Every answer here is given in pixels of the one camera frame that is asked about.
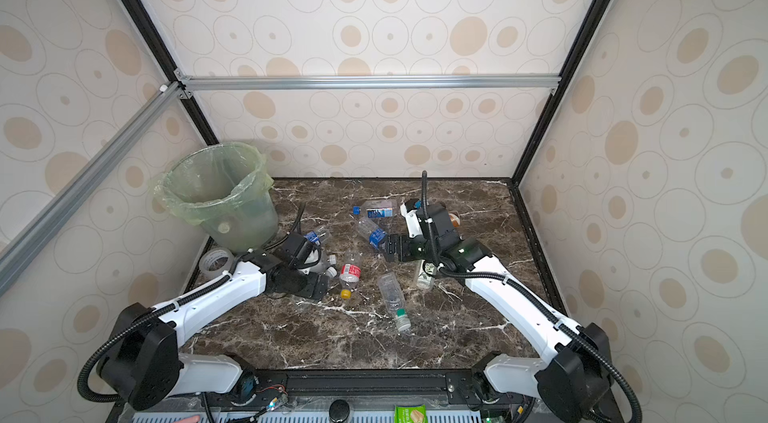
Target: tape roll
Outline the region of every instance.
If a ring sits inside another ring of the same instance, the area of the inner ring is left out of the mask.
[[[211,280],[221,276],[224,270],[229,271],[232,268],[234,259],[235,257],[230,250],[214,248],[200,258],[200,263],[198,263],[197,267],[200,269],[200,273],[203,273],[203,276]]]

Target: plastic trash bag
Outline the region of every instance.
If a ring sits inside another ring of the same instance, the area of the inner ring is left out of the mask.
[[[200,225],[233,252],[277,233],[266,158],[241,142],[208,146],[181,159],[154,184],[155,198],[176,217]]]

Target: blue bottle label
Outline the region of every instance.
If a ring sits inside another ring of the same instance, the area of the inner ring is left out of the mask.
[[[369,209],[369,218],[385,218],[392,216],[392,208]]]
[[[379,243],[382,242],[382,240],[386,237],[386,232],[379,228],[373,233],[371,233],[371,236],[368,237],[368,243],[373,246],[375,249],[379,249]]]

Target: green snack package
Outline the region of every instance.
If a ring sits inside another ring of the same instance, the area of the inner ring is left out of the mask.
[[[421,406],[395,407],[395,423],[427,423],[427,410]]]

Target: bottle label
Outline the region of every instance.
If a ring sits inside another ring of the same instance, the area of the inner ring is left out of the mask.
[[[360,268],[355,265],[346,264],[341,270],[342,275],[352,275],[360,277]]]
[[[391,216],[392,216],[392,208],[378,208],[378,209],[368,210],[369,218],[385,218],[385,217],[391,217]]]
[[[386,232],[383,229],[378,228],[376,231],[371,233],[371,236],[368,237],[368,243],[370,243],[373,248],[379,249],[379,243],[381,243],[385,237]]]

